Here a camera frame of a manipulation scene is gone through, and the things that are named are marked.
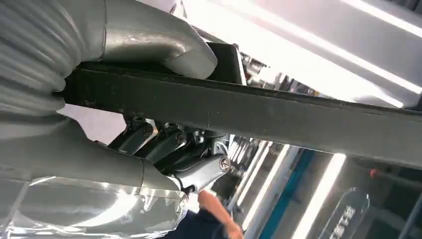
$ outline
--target bolt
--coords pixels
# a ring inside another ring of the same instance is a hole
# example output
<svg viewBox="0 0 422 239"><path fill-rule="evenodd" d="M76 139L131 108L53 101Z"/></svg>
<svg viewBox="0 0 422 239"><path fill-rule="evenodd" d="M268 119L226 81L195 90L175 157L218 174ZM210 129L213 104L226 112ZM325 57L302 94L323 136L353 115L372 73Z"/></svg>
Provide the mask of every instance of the bolt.
<svg viewBox="0 0 422 239"><path fill-rule="evenodd" d="M144 129L144 136L147 136L147 137L151 136L153 131L154 129L152 127L146 127Z"/></svg>
<svg viewBox="0 0 422 239"><path fill-rule="evenodd" d="M230 169L230 160L225 156L220 160L220 169L223 172L227 172Z"/></svg>
<svg viewBox="0 0 422 239"><path fill-rule="evenodd" d="M185 141L185 135L183 133L177 134L176 142L177 143L183 143L184 141Z"/></svg>

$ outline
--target ceiling light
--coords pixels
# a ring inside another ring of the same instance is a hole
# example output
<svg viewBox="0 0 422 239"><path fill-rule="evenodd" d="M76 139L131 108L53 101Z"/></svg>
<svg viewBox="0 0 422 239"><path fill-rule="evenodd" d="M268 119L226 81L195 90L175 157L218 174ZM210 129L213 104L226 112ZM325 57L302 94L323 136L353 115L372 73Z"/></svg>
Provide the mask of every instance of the ceiling light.
<svg viewBox="0 0 422 239"><path fill-rule="evenodd" d="M222 6L204 0L185 0L184 3L191 24L226 42L237 43L251 57L272 68L283 69L283 73L324 95L354 102L377 92L373 86L368 87L371 82L362 77Z"/></svg>
<svg viewBox="0 0 422 239"><path fill-rule="evenodd" d="M372 6L371 4L364 2L362 0L340 0L358 10L361 10L362 12L366 12L367 14L370 14L382 21L385 21L391 25L394 25L402 30L405 30L411 34L414 34L420 38L422 38L422 29L408 23L407 21L400 19L396 16L393 16L385 11L382 11L381 9Z"/></svg>
<svg viewBox="0 0 422 239"><path fill-rule="evenodd" d="M246 230L255 215L256 211L258 210L259 205L261 204L262 199L264 198L265 193L267 192L271 182L273 181L277 170L280 168L281 163L283 162L283 159L286 157L287 150L289 150L290 145L285 144L283 146L283 149L281 150L280 154L278 155L276 161L274 162L273 167L271 168L270 173L268 174L267 178L265 179L264 184L261 187L261 190L259 190L258 195L256 196L255 201L253 202L252 206L249 209L248 214L245 217L245 220L242 223L243 230Z"/></svg>
<svg viewBox="0 0 422 239"><path fill-rule="evenodd" d="M48 181L48 180L53 179L53 178L56 178L56 176L36 179L30 184L30 186L34 186L36 184L43 183L43 182Z"/></svg>
<svg viewBox="0 0 422 239"><path fill-rule="evenodd" d="M294 24L292 24L291 22L269 12L266 11L262 8L260 8L259 6L250 3L248 1L244 1L242 4L235 4L232 1L224 1L225 4L229 4L230 6L236 8L237 10L258 17L261 20L264 20L270 24L273 24L274 26L279 27L280 29L283 29L295 36L298 36L310 43L312 43L313 45L316 45L322 49L325 49L326 51L331 52L334 55L337 55L343 59L346 59L368 71L373 72L374 74L381 76L401 87L404 87L412 92L415 92L417 94L420 94L422 92L422 88L420 86L417 86L415 84L413 84L412 82L409 82L399 76L394 75L391 72L388 72L356 55L353 55L352 53L338 47L335 44L332 44L331 42L318 37L316 35L314 35L311 32L308 32L302 28L300 28L299 26L296 26Z"/></svg>
<svg viewBox="0 0 422 239"><path fill-rule="evenodd" d="M249 179L249 176L251 175L253 169L255 168L255 165L260 158L260 155L264 151L264 148L266 148L267 141L261 141L258 144L258 149L256 150L255 155L252 158L252 161L249 164L249 167L247 168L246 172L242 176L242 180L240 181L239 185L237 186L236 192L234 193L233 200L230 202L228 208L232 208L234 203L237 203L237 199L242 192L243 186L245 185L246 181Z"/></svg>
<svg viewBox="0 0 422 239"><path fill-rule="evenodd" d="M245 144L245 146L242 149L242 152L237 157L237 164L240 164L240 162L242 161L243 157L245 156L245 152L246 152L247 149L249 149L249 143L246 143Z"/></svg>
<svg viewBox="0 0 422 239"><path fill-rule="evenodd" d="M314 224L314 221L317 218L317 215L322 205L324 204L325 199L331 191L331 188L334 185L334 182L339 175L345 160L346 155L341 153L337 153L331 158L331 161L328 164L328 167L325 170L324 175L322 176L322 179L319 182L318 187L316 188L311 202L309 202L298 227L296 228L292 239L307 238L308 233L311 230L311 227Z"/></svg>
<svg viewBox="0 0 422 239"><path fill-rule="evenodd" d="M397 108L403 108L404 104L403 102L394 99L393 97L384 94L381 90L379 90L379 92L375 92L374 96L379 98L380 100L383 100L391 105L394 105Z"/></svg>
<svg viewBox="0 0 422 239"><path fill-rule="evenodd" d="M267 157L268 151L270 150L271 145L273 144L273 142L269 142L267 144L267 147L264 149L264 152L262 153L261 157L259 158L258 163L256 164L255 168L253 169L253 172L248 180L248 182L246 183L245 188L243 189L242 193L240 194L239 199L237 200L237 205L240 206L240 204L242 204L243 199L245 199L246 194L249 191L249 188L251 187L253 181L255 180L256 174L258 173L259 169L262 166L262 163L264 162L264 159Z"/></svg>

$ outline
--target person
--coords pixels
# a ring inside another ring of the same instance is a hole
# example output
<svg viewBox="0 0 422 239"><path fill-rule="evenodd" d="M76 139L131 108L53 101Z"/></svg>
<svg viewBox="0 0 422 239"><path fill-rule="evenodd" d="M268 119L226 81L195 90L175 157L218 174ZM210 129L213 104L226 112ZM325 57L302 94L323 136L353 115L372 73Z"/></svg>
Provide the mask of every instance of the person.
<svg viewBox="0 0 422 239"><path fill-rule="evenodd" d="M243 239L242 229L213 194L202 190L198 193L200 211L188 212L176 230L164 239Z"/></svg>

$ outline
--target person's hand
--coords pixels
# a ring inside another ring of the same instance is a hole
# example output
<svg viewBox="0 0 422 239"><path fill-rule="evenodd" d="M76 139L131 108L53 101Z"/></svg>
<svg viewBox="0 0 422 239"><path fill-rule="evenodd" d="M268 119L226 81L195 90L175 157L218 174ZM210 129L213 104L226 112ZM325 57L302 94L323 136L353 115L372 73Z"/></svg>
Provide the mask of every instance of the person's hand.
<svg viewBox="0 0 422 239"><path fill-rule="evenodd" d="M243 231L235 222L226 225L225 229L228 239L243 239Z"/></svg>

